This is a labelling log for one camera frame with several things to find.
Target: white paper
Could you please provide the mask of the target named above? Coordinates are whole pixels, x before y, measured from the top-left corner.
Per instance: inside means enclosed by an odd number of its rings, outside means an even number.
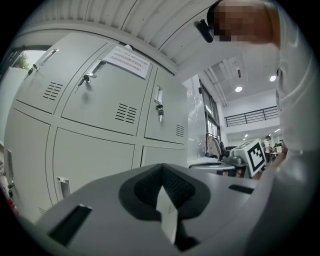
[[[161,229],[173,245],[176,240],[178,211],[163,186],[158,194],[156,210],[161,213]]]
[[[103,58],[104,61],[124,68],[146,79],[150,62],[119,46],[114,47]]]

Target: paper sign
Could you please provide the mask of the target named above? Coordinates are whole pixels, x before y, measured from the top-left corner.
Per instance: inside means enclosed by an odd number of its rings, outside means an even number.
[[[103,60],[129,70],[143,79],[146,79],[150,66],[149,61],[119,46],[114,47]]]

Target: railing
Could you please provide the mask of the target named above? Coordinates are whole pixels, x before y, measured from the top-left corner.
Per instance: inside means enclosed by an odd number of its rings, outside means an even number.
[[[225,117],[226,126],[238,126],[279,117],[277,106]]]

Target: locker door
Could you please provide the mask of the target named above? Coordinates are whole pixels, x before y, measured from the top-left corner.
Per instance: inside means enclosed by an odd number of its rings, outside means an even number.
[[[35,223],[51,206],[46,177],[50,125],[11,109],[5,130],[5,171],[19,214]]]
[[[17,100],[53,114],[72,77],[106,43],[96,36],[66,35],[35,63],[39,70],[25,80]]]
[[[96,179],[131,170],[134,149],[135,146],[131,144],[58,128],[53,154],[58,199],[62,200],[68,193]]]
[[[156,106],[163,105],[160,122]],[[187,89],[167,71],[158,68],[153,86],[145,137],[184,144],[188,137]]]
[[[144,146],[141,166],[154,164],[174,164],[185,166],[187,164],[187,153],[181,149],[170,149],[153,146]]]
[[[62,117],[136,136],[152,65],[143,79],[103,61],[112,48],[101,54],[86,71],[86,74],[95,74],[90,77],[90,84],[74,87]]]

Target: locker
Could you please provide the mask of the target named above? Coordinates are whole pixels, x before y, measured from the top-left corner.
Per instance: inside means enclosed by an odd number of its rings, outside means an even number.
[[[55,43],[35,64],[17,100],[53,114],[72,77],[107,42],[96,36],[70,33]]]
[[[58,200],[85,184],[132,168],[135,146],[58,128],[53,177]]]
[[[185,166],[186,162],[187,156],[185,150],[153,146],[143,147],[141,166],[161,163]]]
[[[159,104],[164,111],[161,122],[156,109]],[[187,142],[187,89],[161,68],[156,72],[144,136],[179,144]]]
[[[152,65],[149,67],[146,79],[143,79],[105,62],[103,58],[112,48],[101,54],[86,71],[90,83],[84,82],[74,87],[62,117],[136,136]]]
[[[19,214],[35,223],[51,206],[46,177],[50,125],[11,109],[5,130],[5,171]]]

